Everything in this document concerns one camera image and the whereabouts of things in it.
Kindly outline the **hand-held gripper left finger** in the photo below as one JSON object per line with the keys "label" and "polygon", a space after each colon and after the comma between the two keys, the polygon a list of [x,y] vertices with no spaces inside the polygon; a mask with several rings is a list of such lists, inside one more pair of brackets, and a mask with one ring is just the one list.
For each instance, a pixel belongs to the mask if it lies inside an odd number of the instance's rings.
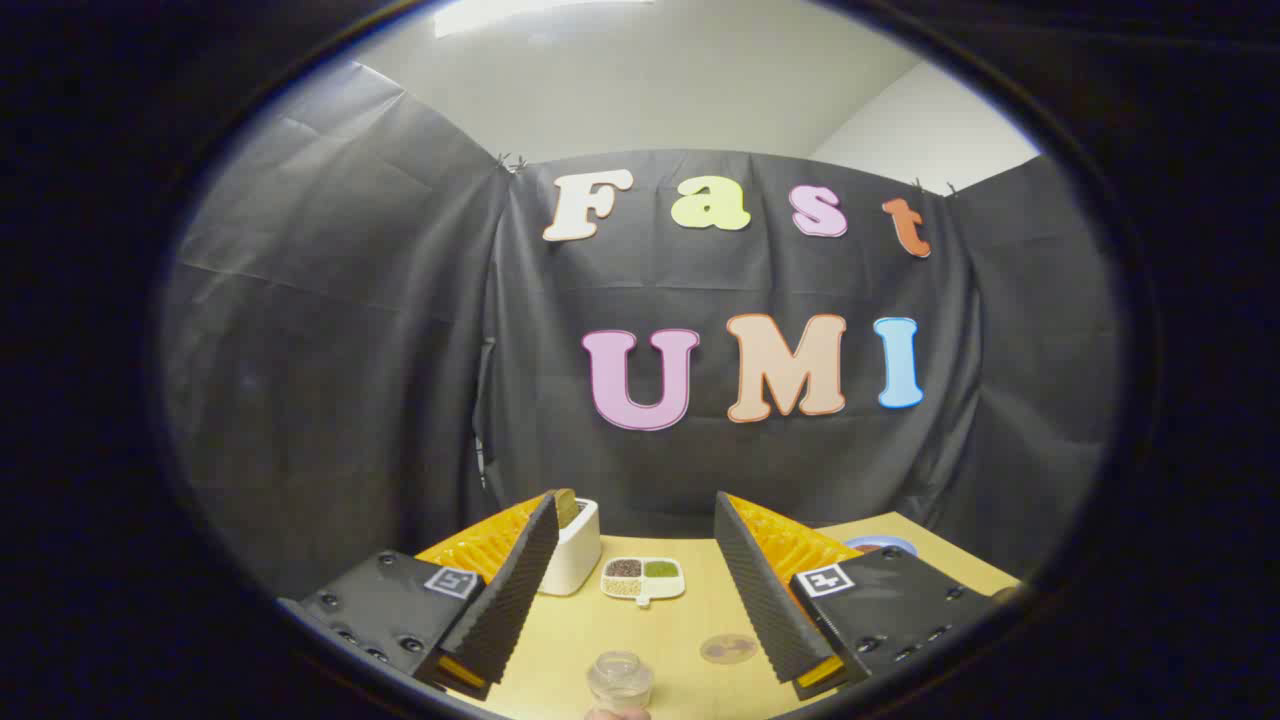
{"label": "hand-held gripper left finger", "polygon": [[500,683],[559,539],[552,492],[416,555],[379,550],[279,605],[343,650],[485,700]]}

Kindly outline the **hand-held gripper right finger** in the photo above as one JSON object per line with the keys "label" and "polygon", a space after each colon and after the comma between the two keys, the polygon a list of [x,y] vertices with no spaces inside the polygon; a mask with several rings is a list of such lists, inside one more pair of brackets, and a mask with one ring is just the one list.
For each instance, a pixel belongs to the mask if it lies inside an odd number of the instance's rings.
{"label": "hand-held gripper right finger", "polygon": [[714,538],[773,674],[801,701],[924,666],[1021,588],[899,512],[815,529],[719,492]]}

